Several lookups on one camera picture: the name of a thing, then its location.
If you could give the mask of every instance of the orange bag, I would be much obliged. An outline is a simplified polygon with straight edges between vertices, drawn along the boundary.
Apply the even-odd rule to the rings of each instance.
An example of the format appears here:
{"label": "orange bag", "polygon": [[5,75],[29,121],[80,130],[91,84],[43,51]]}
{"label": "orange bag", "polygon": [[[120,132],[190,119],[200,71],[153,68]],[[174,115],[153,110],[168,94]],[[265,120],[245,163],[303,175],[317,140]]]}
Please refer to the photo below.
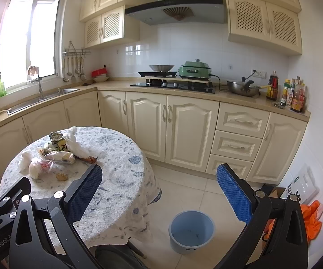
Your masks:
{"label": "orange bag", "polygon": [[[301,204],[301,211],[304,217],[306,227],[307,243],[309,243],[311,240],[317,237],[322,226],[322,222],[319,221],[317,217],[317,209],[319,208],[319,206],[320,202],[318,200],[315,200],[310,206]],[[268,240],[274,222],[275,220],[273,219],[272,222],[269,224],[267,234],[263,237],[264,240]]]}

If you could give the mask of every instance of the window frame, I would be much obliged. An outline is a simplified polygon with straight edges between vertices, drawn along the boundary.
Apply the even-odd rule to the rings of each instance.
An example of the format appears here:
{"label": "window frame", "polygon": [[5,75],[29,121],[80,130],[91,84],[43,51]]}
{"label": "window frame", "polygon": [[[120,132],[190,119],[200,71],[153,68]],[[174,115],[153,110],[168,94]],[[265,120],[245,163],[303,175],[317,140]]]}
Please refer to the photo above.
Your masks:
{"label": "window frame", "polygon": [[[26,59],[30,59],[31,21],[33,20],[33,13],[34,13],[34,9],[35,9],[37,1],[38,0],[33,0],[33,4],[32,4],[32,12],[31,12],[31,17],[30,17],[30,25],[29,25],[28,38],[27,38],[27,57],[26,57]],[[6,12],[6,10],[8,9],[10,2],[11,2],[11,0],[8,0],[4,12]],[[65,2],[66,2],[66,0],[59,0],[58,1],[57,16],[55,19],[55,29],[54,29],[54,70],[55,70],[55,73],[44,76],[43,80],[41,81],[42,84],[43,84],[43,81],[48,82],[48,81],[56,80],[56,79],[59,79],[62,77],[60,74],[61,74],[61,60],[62,60],[62,27],[63,27],[63,16],[64,16]],[[3,15],[3,18],[2,18],[1,24],[0,24],[0,32],[2,30],[3,19],[4,19],[4,15]],[[6,88],[7,95],[10,93],[28,88],[28,87],[32,87],[32,86],[34,86],[34,84],[31,82],[31,80],[26,80],[25,82],[22,82],[22,83],[19,83],[19,84],[16,84],[16,85]]]}

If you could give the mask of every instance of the drawer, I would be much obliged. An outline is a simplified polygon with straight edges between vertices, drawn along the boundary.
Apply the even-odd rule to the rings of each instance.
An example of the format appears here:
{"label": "drawer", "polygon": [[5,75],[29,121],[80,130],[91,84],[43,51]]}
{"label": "drawer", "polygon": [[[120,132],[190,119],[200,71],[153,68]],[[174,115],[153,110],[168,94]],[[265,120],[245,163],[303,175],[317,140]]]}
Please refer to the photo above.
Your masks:
{"label": "drawer", "polygon": [[206,167],[206,172],[209,174],[216,175],[216,169],[221,164],[228,164],[231,169],[235,172],[240,179],[246,179],[248,173],[250,172],[253,162],[238,160],[233,158],[227,158],[223,156],[218,156],[216,154],[211,154],[209,158],[209,163]]}
{"label": "drawer", "polygon": [[220,103],[216,129],[262,138],[270,112],[235,104]]}
{"label": "drawer", "polygon": [[254,161],[261,141],[261,138],[216,130],[211,153],[229,158]]}

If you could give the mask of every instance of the stool leg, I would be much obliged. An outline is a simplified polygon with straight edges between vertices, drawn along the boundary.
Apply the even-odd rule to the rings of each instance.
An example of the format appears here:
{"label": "stool leg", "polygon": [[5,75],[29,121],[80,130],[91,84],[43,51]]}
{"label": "stool leg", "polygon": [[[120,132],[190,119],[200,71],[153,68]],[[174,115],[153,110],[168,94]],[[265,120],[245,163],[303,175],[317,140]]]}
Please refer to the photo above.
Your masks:
{"label": "stool leg", "polygon": [[139,255],[143,259],[146,259],[146,256],[137,248],[135,247],[130,241],[127,242],[127,246],[130,250],[132,250],[135,254]]}

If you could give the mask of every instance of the blue trash bin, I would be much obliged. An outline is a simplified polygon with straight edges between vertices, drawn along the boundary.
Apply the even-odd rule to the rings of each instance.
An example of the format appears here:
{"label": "blue trash bin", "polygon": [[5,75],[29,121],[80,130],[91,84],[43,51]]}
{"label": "blue trash bin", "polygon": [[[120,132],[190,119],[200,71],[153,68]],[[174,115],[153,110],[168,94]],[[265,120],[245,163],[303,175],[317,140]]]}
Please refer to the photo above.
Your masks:
{"label": "blue trash bin", "polygon": [[180,212],[169,225],[170,245],[179,254],[189,254],[205,246],[214,234],[211,217],[197,210]]}

